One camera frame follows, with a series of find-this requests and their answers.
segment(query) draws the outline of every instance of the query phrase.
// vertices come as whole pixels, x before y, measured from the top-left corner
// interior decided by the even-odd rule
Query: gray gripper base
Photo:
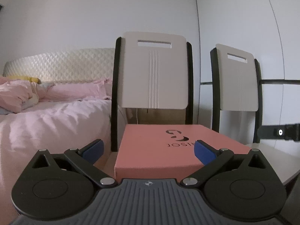
[[[174,179],[124,179],[102,189],[78,214],[57,221],[36,221],[19,216],[12,225],[283,225],[276,218],[247,223],[233,221],[211,210],[195,189]]]

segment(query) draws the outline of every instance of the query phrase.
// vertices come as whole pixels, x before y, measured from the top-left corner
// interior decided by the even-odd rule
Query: blue gripper pad
[[[202,162],[204,165],[207,165],[211,161],[217,158],[216,153],[212,150],[209,150],[206,146],[202,144],[202,141],[196,141],[194,144],[194,153],[195,156]]]
[[[104,153],[104,142],[102,140],[97,141],[90,148],[86,149],[82,153],[82,158],[91,164],[94,164]]]

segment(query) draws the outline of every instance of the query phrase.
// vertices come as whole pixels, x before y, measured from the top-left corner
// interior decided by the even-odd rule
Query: cardboard box
[[[203,164],[194,155],[194,143],[203,140],[215,149],[246,154],[250,148],[202,125],[128,124],[115,163],[115,178],[183,178]]]

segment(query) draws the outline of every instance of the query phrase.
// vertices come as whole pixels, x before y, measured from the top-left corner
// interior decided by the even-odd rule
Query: white headboard
[[[5,64],[3,76],[30,76],[41,82],[113,78],[114,48],[43,53]]]

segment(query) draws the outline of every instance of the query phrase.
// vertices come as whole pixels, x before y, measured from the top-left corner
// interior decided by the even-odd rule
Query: white chair backrest
[[[221,44],[216,45],[220,74],[220,109],[258,110],[258,89],[254,57]]]
[[[188,105],[184,37],[126,32],[122,37],[118,104],[124,108],[185,109]]]

